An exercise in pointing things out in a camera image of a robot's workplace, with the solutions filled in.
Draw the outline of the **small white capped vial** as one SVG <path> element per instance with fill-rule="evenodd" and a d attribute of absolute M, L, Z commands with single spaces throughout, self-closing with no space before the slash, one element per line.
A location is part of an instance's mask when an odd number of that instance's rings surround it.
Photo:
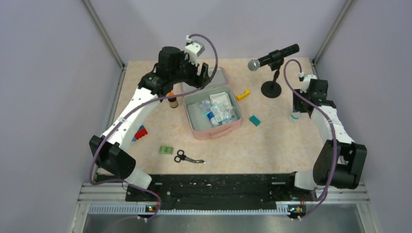
<path fill-rule="evenodd" d="M 301 113 L 300 112 L 292 112 L 291 113 L 291 122 L 296 123 L 300 119 Z"/>

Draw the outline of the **white blue dropper bottle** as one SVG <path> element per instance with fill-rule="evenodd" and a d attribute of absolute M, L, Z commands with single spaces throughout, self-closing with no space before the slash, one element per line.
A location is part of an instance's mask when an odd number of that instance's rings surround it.
<path fill-rule="evenodd" d="M 219 122 L 216 120 L 216 118 L 215 118 L 215 116 L 212 112 L 209 112 L 207 114 L 207 117 L 208 117 L 208 119 L 209 119 L 209 121 L 210 121 L 210 123 L 212 124 L 213 127 L 220 126 Z"/>

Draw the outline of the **white gauze packet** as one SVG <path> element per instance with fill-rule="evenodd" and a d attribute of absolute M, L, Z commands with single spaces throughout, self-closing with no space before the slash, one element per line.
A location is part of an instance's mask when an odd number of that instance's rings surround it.
<path fill-rule="evenodd" d="M 229 94 L 227 92 L 221 92 L 217 94 L 212 94 L 209 96 L 212 105 L 221 104 L 225 108 L 232 106 Z"/>

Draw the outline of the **clear bag teal strip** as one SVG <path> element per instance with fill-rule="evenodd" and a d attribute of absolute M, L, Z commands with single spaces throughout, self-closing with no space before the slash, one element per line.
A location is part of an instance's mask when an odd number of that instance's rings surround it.
<path fill-rule="evenodd" d="M 213 106 L 209 99 L 200 101 L 196 104 L 200 108 L 203 117 L 207 117 L 207 114 L 211 112 L 211 107 Z"/>

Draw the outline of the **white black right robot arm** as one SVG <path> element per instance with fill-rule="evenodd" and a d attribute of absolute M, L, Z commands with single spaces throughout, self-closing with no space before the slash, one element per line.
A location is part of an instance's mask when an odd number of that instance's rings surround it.
<path fill-rule="evenodd" d="M 346 132 L 338 117 L 335 103 L 327 99 L 328 82 L 315 75 L 299 79 L 301 87 L 293 95 L 292 118 L 307 113 L 317 127 L 324 145 L 310 171 L 296 172 L 294 181 L 285 186 L 285 194 L 298 200 L 305 190 L 326 186 L 328 176 L 333 175 L 330 185 L 338 189 L 358 187 L 363 171 L 367 148 L 356 143 Z"/>

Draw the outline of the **white sachet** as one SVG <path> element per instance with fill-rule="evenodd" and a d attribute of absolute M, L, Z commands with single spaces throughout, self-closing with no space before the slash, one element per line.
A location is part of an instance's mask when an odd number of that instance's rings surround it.
<path fill-rule="evenodd" d="M 231 118 L 232 116 L 231 114 L 232 105 L 225 104 L 220 101 L 213 103 L 210 110 L 218 122 L 222 122 L 226 119 Z"/>

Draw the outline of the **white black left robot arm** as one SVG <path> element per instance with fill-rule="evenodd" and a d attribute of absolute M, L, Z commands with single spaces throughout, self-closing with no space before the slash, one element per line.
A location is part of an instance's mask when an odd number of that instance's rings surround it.
<path fill-rule="evenodd" d="M 156 188 L 150 184 L 151 176 L 138 168 L 127 151 L 145 118 L 169 96 L 175 84 L 186 83 L 198 91 L 211 82 L 208 64 L 198 63 L 204 50 L 204 46 L 196 43 L 187 44 L 184 50 L 163 47 L 158 62 L 141 78 L 120 116 L 101 136 L 94 135 L 89 141 L 94 162 L 122 182 L 137 186 L 137 194 L 143 200 L 153 199 Z"/>

